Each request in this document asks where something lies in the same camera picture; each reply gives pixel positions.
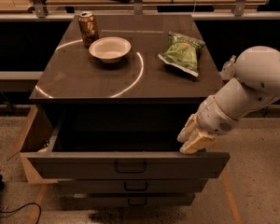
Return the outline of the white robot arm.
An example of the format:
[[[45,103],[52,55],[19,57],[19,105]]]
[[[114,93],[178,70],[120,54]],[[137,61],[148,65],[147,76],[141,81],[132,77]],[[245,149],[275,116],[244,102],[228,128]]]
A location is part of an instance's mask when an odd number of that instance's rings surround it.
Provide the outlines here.
[[[280,51],[264,46],[246,49],[233,70],[234,77],[200,104],[179,133],[182,153],[212,146],[239,119],[280,99]]]

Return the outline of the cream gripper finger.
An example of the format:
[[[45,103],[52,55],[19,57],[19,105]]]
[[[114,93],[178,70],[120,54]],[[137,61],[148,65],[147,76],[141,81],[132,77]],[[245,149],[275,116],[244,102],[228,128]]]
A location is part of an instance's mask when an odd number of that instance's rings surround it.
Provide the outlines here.
[[[181,130],[177,137],[177,141],[180,143],[185,143],[189,140],[190,135],[193,133],[193,131],[198,127],[197,122],[197,115],[191,114],[189,119],[187,120],[184,128]]]
[[[179,142],[182,143],[180,151],[184,154],[192,154],[206,147],[210,147],[215,142],[215,137],[205,131],[196,129],[190,133],[181,132]]]

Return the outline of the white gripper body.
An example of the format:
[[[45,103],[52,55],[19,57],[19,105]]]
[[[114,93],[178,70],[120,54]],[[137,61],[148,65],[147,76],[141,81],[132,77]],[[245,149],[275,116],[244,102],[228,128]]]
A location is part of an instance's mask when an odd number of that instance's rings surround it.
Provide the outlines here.
[[[196,112],[199,126],[216,135],[229,133],[236,126],[238,118],[228,108],[227,98],[220,94],[208,96]]]

